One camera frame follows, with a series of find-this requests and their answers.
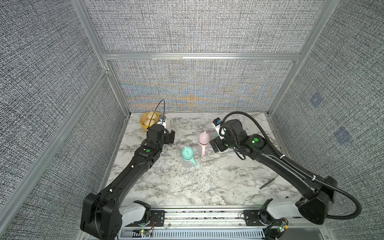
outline teal sippy cup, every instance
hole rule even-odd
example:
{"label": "teal sippy cup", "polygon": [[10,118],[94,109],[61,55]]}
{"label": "teal sippy cup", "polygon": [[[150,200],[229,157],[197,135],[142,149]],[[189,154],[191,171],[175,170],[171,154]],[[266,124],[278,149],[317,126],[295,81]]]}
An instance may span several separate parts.
{"label": "teal sippy cup", "polygon": [[185,168],[192,168],[196,167],[197,163],[195,159],[193,158],[193,149],[191,147],[185,146],[181,151],[180,154],[182,156],[182,165]]}

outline marble countertop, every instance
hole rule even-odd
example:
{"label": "marble countertop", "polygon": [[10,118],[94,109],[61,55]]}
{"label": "marble countertop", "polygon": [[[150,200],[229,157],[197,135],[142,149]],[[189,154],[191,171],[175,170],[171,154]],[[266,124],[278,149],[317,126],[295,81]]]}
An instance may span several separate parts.
{"label": "marble countertop", "polygon": [[[262,126],[271,141],[275,137],[264,113],[250,113]],[[198,136],[207,131],[217,136],[212,126],[215,118],[223,119],[226,113],[168,113],[167,129],[173,129],[174,144],[164,145],[160,158],[143,174],[125,197],[122,206],[141,200],[152,206],[160,205],[255,205],[266,199],[295,197],[299,192],[285,179],[267,166],[246,158],[239,159],[232,149],[214,153],[212,147],[201,155]],[[112,182],[129,164],[135,150],[146,138],[139,124],[140,113],[129,119],[120,149],[117,153],[108,183]],[[239,119],[248,135],[259,133],[255,124],[242,115],[232,115],[227,120]],[[190,146],[194,150],[197,166],[185,169],[181,164],[180,150]],[[264,183],[278,176],[271,184]]]}

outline black cable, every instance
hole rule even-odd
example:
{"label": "black cable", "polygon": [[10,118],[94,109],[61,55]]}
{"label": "black cable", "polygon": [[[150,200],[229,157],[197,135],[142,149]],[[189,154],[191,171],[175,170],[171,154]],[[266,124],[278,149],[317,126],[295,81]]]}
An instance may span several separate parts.
{"label": "black cable", "polygon": [[266,235],[266,233],[268,232],[268,230],[269,230],[271,227],[273,227],[273,225],[275,225],[280,219],[281,219],[281,218],[276,219],[276,221],[275,221],[274,223],[272,223],[271,225],[269,225],[269,226],[265,229],[264,235]]}
{"label": "black cable", "polygon": [[238,153],[236,150],[234,150],[234,151],[235,151],[236,155],[237,155],[241,160],[245,160],[245,156],[244,156],[244,154],[242,154],[244,158],[241,158],[240,155],[239,155],[239,153]]}
{"label": "black cable", "polygon": [[160,103],[161,103],[162,101],[164,101],[164,109],[163,109],[163,116],[164,116],[164,114],[165,114],[165,112],[166,112],[166,101],[163,99],[163,100],[161,100],[161,101],[157,104],[155,110],[153,110],[151,119],[149,120],[149,125],[151,124],[151,121],[152,121],[153,115],[155,114],[155,111],[157,110],[157,108],[159,107],[159,105],[160,105]]}
{"label": "black cable", "polygon": [[100,235],[99,228],[97,227],[96,214],[97,214],[97,208],[99,207],[100,203],[108,196],[108,194],[109,194],[109,192],[100,200],[100,202],[98,202],[98,204],[96,205],[96,209],[95,209],[95,225],[96,225],[96,230],[97,230],[97,233],[99,234],[99,236],[101,238],[103,238],[103,237]]}
{"label": "black cable", "polygon": [[[260,126],[260,124],[249,114],[247,113],[244,113],[244,112],[231,112],[229,114],[227,114],[224,119],[222,120],[222,123],[224,123],[224,121],[231,115],[233,114],[241,114],[241,115],[244,115],[246,117],[248,117],[249,119],[251,119],[255,124],[256,126],[258,127],[258,129],[261,131],[261,133],[263,134],[265,140],[267,141],[267,143],[272,147],[272,149],[275,151],[275,153],[277,155],[279,155],[279,151],[276,149],[276,147],[273,145],[273,143],[271,142],[271,140],[268,138],[267,134],[265,133],[265,131],[263,130],[263,128]],[[284,162],[286,164],[288,164],[290,167],[292,167],[293,169],[295,169],[296,171],[298,171],[299,173],[301,173],[302,175],[304,175],[305,177],[309,178],[309,179],[312,179],[313,176],[309,175],[308,173],[302,171],[301,169],[299,169],[298,167],[296,167],[295,165],[293,165],[292,163],[290,163],[289,161],[287,161],[284,157],[282,157],[282,155],[280,155],[279,157],[281,157],[282,160],[284,160]],[[346,191],[344,190],[341,190],[340,188],[338,187],[334,187],[326,182],[323,182],[323,181],[320,181],[318,179],[314,179],[314,182],[317,182],[318,184],[321,184],[325,187],[328,187],[332,190],[335,190],[337,191],[338,193],[341,193],[342,195],[346,196],[347,198],[351,199],[352,202],[355,204],[356,206],[356,210],[351,213],[351,214],[348,214],[348,215],[344,215],[344,216],[334,216],[334,215],[327,215],[327,218],[331,218],[331,219],[339,219],[339,220],[346,220],[346,219],[351,219],[351,218],[355,218],[357,217],[360,213],[361,213],[361,204],[359,203],[359,201],[353,197],[351,194],[347,193]]]}

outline textured panel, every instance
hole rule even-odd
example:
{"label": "textured panel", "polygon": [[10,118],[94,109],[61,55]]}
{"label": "textured panel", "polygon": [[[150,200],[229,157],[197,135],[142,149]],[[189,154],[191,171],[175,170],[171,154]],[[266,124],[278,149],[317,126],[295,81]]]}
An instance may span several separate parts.
{"label": "textured panel", "polygon": [[325,2],[84,0],[111,52],[299,52]]}
{"label": "textured panel", "polygon": [[114,60],[112,68],[133,112],[161,99],[167,111],[267,111],[291,61]]}
{"label": "textured panel", "polygon": [[98,191],[124,118],[105,80],[1,239],[74,239],[83,200]]}
{"label": "textured panel", "polygon": [[[297,162],[333,176],[361,202],[357,218],[331,221],[343,240],[382,239],[375,224],[384,214],[383,12],[383,1],[342,0],[273,115]],[[353,210],[337,195],[331,213]]]}
{"label": "textured panel", "polygon": [[0,4],[0,207],[101,70],[71,1]]}

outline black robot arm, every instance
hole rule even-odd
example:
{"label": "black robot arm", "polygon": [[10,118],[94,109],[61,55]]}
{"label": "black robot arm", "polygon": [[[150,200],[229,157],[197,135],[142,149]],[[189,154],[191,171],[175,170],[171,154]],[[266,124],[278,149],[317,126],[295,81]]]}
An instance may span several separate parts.
{"label": "black robot arm", "polygon": [[[90,193],[83,202],[80,228],[99,239],[112,240],[116,237],[122,224],[119,207],[124,197],[136,181],[148,171],[160,157],[164,144],[173,143],[175,131],[168,132],[160,124],[148,128],[147,138],[135,151],[127,167],[98,194]],[[145,214],[143,222],[147,222],[149,214]]]}
{"label": "black robot arm", "polygon": [[[248,116],[260,128],[263,135],[266,135],[260,125],[246,113],[233,112],[228,114],[224,120],[232,114],[242,114]],[[309,221],[322,224],[325,218],[350,219],[359,215],[361,211],[360,203],[350,194],[337,188],[337,182],[332,177],[322,178],[290,158],[279,152],[267,138],[258,134],[248,136],[243,130],[239,120],[233,119],[221,122],[219,118],[214,120],[214,126],[220,136],[210,141],[215,152],[222,152],[231,148],[237,154],[243,154],[256,160],[282,176],[290,182],[303,197],[295,203],[300,214]],[[340,192],[350,198],[356,204],[356,211],[346,216],[330,216],[328,211],[331,208],[335,191]]]}

